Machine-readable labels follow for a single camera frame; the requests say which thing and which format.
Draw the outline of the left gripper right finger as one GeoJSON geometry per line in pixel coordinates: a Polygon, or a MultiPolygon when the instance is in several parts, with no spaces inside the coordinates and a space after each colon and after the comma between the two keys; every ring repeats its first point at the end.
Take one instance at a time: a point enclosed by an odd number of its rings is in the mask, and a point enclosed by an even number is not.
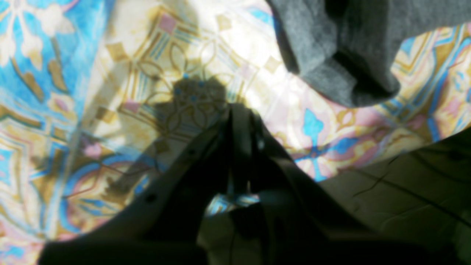
{"type": "Polygon", "coordinates": [[[452,265],[451,251],[382,236],[299,169],[259,115],[232,104],[232,194],[259,197],[264,265],[452,265]]]}

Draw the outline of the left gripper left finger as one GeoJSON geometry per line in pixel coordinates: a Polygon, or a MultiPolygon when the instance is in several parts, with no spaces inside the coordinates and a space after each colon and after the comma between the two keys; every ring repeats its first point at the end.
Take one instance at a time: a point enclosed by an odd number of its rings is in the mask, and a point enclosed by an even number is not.
{"type": "Polygon", "coordinates": [[[39,264],[207,265],[207,253],[196,240],[207,205],[228,183],[231,122],[227,107],[121,213],[83,236],[47,243],[39,264]]]}

